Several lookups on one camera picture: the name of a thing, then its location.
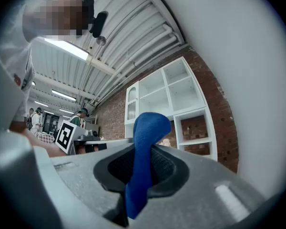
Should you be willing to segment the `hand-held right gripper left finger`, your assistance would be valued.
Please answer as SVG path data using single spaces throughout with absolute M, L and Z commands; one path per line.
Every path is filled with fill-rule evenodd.
M 95 178 L 95 165 L 131 143 L 96 153 L 53 157 L 50 159 L 52 184 L 50 197 L 63 227 L 127 227 L 121 194 L 104 189 Z

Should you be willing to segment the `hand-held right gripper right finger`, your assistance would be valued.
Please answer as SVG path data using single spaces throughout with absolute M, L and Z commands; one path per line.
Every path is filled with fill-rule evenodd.
M 172 196 L 152 198 L 133 221 L 135 229 L 225 229 L 257 210 L 265 198 L 240 176 L 205 156 L 171 147 L 189 178 Z

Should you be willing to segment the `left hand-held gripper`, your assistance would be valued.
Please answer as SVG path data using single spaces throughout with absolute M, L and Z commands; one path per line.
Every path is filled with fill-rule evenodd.
M 98 133 L 95 130 L 88 131 L 69 121 L 63 121 L 56 136 L 55 144 L 65 154 L 75 155 L 75 147 L 89 141 L 101 141 L 101 138 L 98 137 Z

